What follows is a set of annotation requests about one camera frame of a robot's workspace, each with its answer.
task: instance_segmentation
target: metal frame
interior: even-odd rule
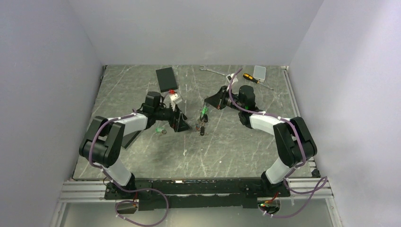
[[[294,109],[295,116],[300,116],[298,106],[296,104],[296,100],[294,97],[294,93],[292,90],[292,86],[288,77],[288,72],[286,66],[281,67],[282,72],[287,84],[287,88],[291,97],[291,104]],[[308,165],[310,170],[313,171],[316,169],[316,163],[313,158],[308,161]],[[319,181],[319,178],[290,178],[289,186],[298,192],[306,192],[312,190],[316,183]],[[51,227],[60,227],[61,222],[63,220],[63,216],[65,213],[65,209],[68,203],[98,203],[98,202],[108,202],[108,203],[116,203],[116,200],[105,200],[106,186],[101,180],[93,180],[93,181],[66,181],[63,184],[61,189],[60,197],[57,202],[56,208],[54,210],[53,218],[51,221]],[[281,200],[291,200],[294,204],[295,200],[304,200],[307,199],[309,195],[299,195],[292,193],[289,197],[280,197]],[[258,198],[259,201],[268,200],[270,198]],[[331,190],[330,182],[327,182],[325,187],[315,192],[312,197],[313,200],[321,200],[324,199],[327,204],[327,208],[331,217],[331,221],[334,227],[342,227],[342,221],[340,219],[336,203],[334,201],[333,192]]]

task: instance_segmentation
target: small round object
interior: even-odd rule
[[[202,127],[200,128],[200,135],[201,135],[201,136],[204,136],[204,135],[205,135],[205,126],[202,126]]]

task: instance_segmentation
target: green screwdriver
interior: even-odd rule
[[[264,85],[263,83],[261,83],[261,82],[258,81],[257,79],[253,78],[253,77],[252,77],[251,75],[249,75],[248,73],[244,73],[244,74],[243,74],[243,77],[244,77],[246,80],[252,81],[253,83],[256,83],[256,84],[261,84],[261,85],[267,87],[268,89],[273,90],[272,88],[270,88],[270,87]]]

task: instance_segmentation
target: table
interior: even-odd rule
[[[187,122],[195,128],[203,99],[228,85],[225,77],[199,70],[199,65],[109,65],[99,88],[92,117],[116,117],[126,115],[132,108],[139,108],[148,91],[159,92],[156,70],[173,67],[178,92],[185,103],[180,105]],[[254,66],[215,65],[215,70],[234,73],[243,67],[242,73],[253,74]],[[238,93],[241,85],[254,87],[256,104],[262,110],[282,117],[295,116],[290,93],[280,66],[266,66],[269,90],[245,80],[241,76],[233,85]],[[244,127],[238,112],[225,108],[209,109],[208,135],[198,131],[174,132],[167,122],[156,122],[145,130],[120,157],[125,166],[143,178],[210,178],[260,176],[278,158],[275,139],[265,132]],[[159,136],[157,127],[164,127],[167,134]],[[296,170],[292,176],[310,177],[309,166]],[[75,179],[103,178],[103,174],[79,157],[73,174]]]

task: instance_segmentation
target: white wall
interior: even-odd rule
[[[347,227],[401,226],[401,1],[325,0],[290,64]]]
[[[103,64],[288,65],[323,0],[70,0]]]
[[[0,7],[0,226],[50,223],[101,63],[67,0]]]

